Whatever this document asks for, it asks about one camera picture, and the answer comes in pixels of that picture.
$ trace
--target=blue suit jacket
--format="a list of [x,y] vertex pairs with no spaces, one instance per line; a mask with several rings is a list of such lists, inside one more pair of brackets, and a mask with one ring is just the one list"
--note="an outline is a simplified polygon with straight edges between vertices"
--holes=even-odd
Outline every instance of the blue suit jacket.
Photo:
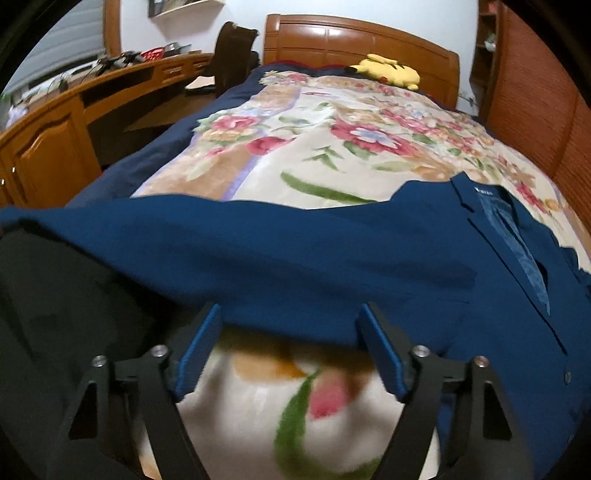
[[[0,225],[34,223],[173,300],[215,300],[225,320],[282,335],[356,345],[359,306],[373,300],[415,343],[491,360],[540,478],[589,408],[589,276],[510,200],[547,275],[548,314],[484,215],[476,185],[465,174],[408,182],[389,202],[330,210],[183,196],[8,208]],[[446,406],[443,437],[450,416]]]
[[[514,208],[521,236],[545,271],[549,314],[515,254],[488,221],[480,194],[503,196]],[[409,181],[388,203],[391,212],[412,205],[416,224],[476,271],[472,302],[445,355],[491,360],[528,437],[536,478],[541,478],[591,406],[591,275],[579,270],[575,251],[560,248],[554,234],[519,200],[466,174],[446,183]],[[387,229],[390,222],[379,207],[335,209],[332,214]]]

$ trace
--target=wooden cabinet door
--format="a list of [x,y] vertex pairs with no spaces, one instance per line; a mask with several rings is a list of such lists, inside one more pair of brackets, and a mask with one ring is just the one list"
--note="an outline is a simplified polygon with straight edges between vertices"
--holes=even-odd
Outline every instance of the wooden cabinet door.
[[8,181],[6,175],[0,170],[0,208],[8,205],[16,205],[17,202],[12,195],[12,192],[8,188]]
[[28,207],[62,207],[100,175],[77,97],[39,115],[5,148],[7,175]]

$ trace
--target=wall shelf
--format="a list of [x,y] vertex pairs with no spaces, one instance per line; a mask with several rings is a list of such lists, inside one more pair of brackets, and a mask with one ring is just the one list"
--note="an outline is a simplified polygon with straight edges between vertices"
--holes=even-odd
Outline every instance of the wall shelf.
[[[501,0],[479,0],[478,10],[478,30],[470,83],[473,87],[479,87],[478,94],[474,90],[476,104],[480,118],[486,121],[498,74],[499,55],[496,51],[502,37],[500,19],[503,14],[503,6]],[[485,43],[492,34],[495,35],[496,47],[494,51],[488,50]]]
[[170,10],[166,10],[164,12],[161,12],[158,15],[152,15],[151,18],[167,17],[175,12],[179,12],[179,10],[187,11],[189,8],[195,8],[198,5],[203,5],[203,4],[224,5],[225,3],[226,3],[226,0],[195,0],[193,2],[191,0],[187,0],[187,3],[185,3],[184,5],[180,5],[179,7],[171,8]]

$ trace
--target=blue gripper pad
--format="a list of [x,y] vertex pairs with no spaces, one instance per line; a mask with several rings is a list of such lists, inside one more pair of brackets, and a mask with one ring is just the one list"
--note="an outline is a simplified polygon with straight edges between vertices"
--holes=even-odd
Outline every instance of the blue gripper pad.
[[402,329],[390,325],[372,303],[363,305],[357,326],[385,389],[404,402],[414,381],[410,340]]
[[195,390],[205,362],[222,331],[222,324],[220,306],[208,303],[189,325],[177,331],[168,344],[172,351],[167,377],[176,402]]

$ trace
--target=metal screw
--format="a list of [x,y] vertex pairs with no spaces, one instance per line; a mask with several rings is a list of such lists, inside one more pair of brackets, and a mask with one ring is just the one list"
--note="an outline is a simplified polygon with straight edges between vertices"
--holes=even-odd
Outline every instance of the metal screw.
[[413,348],[413,353],[419,358],[425,358],[426,356],[429,356],[431,350],[424,345],[416,345]]
[[476,357],[474,357],[474,363],[479,366],[480,368],[486,368],[488,367],[491,363],[488,361],[488,358],[482,355],[478,355]]
[[93,367],[104,367],[107,364],[107,357],[104,355],[97,355],[92,359]]
[[168,347],[166,345],[156,345],[150,349],[150,354],[156,358],[160,358],[168,353]]

